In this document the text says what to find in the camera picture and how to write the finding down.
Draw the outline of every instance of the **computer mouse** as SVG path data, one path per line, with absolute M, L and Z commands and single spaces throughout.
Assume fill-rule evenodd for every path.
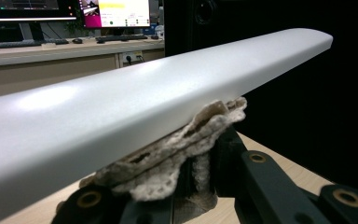
M 80 39 L 80 38 L 75 38 L 75 39 L 72 40 L 72 43 L 74 43 L 74 44 L 83 44 L 83 40 Z

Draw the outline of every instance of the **white desk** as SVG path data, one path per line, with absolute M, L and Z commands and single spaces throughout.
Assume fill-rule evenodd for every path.
M 164 57 L 163 40 L 110 41 L 0 49 L 0 95 L 85 77 L 125 66 L 122 52 L 141 51 L 146 62 Z

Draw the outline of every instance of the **wooden surface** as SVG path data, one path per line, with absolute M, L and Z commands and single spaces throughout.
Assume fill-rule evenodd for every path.
M 243 143 L 248 150 L 258 150 L 269 154 L 283 170 L 303 189 L 316 195 L 319 194 L 322 186 L 331 182 L 313 172 L 301 167 L 300 165 L 287 160 L 285 157 L 260 145 L 252 139 L 240 134 Z M 47 198 L 21 210 L 19 213 L 8 217 L 0 224 L 48 224 L 55 216 L 55 209 L 59 202 L 65 201 L 73 192 L 78 189 L 78 182 L 57 191 Z M 186 224 L 237 224 L 240 223 L 234 210 L 234 199 L 220 198 L 215 209 L 208 213 L 188 221 Z

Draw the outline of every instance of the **power outlet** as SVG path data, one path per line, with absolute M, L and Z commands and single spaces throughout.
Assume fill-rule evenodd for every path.
M 143 55 L 142 52 L 139 51 L 131 51 L 131 52 L 123 52 L 123 62 L 128 63 L 127 56 L 131 57 L 131 62 L 141 61 Z

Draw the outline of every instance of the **cloth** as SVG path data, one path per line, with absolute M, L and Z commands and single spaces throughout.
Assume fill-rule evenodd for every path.
M 210 189 L 208 151 L 227 127 L 245 118 L 246 106 L 243 97 L 226 104 L 213 101 L 182 129 L 113 162 L 83 179 L 80 185 L 106 186 L 115 195 L 129 193 L 135 201 L 164 199 L 174 193 L 180 167 L 191 157 L 197 192 L 175 202 L 174 223 L 197 217 L 217 204 L 217 195 Z

